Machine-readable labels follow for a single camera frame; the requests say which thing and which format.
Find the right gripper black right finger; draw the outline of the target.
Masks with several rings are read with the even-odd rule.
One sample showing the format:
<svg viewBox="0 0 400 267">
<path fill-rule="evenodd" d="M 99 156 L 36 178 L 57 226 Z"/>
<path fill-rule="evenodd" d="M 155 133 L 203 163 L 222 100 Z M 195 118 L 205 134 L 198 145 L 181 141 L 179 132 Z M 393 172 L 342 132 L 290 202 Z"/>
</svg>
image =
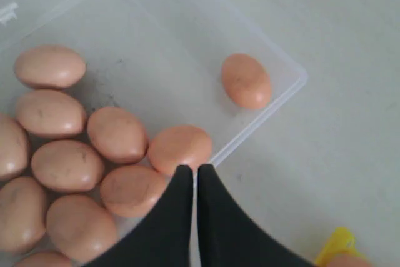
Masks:
<svg viewBox="0 0 400 267">
<path fill-rule="evenodd" d="M 263 231 L 229 194 L 211 164 L 197 172 L 202 266 L 312 266 Z"/>
</svg>

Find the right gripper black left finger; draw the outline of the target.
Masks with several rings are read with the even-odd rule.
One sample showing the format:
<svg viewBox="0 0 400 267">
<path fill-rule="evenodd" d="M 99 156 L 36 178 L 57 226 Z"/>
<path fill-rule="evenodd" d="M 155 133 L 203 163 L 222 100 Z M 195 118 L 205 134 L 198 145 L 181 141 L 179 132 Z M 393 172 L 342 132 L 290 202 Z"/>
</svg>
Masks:
<svg viewBox="0 0 400 267">
<path fill-rule="evenodd" d="M 86 266 L 189 266 L 192 213 L 193 172 L 181 165 L 139 224 Z"/>
</svg>

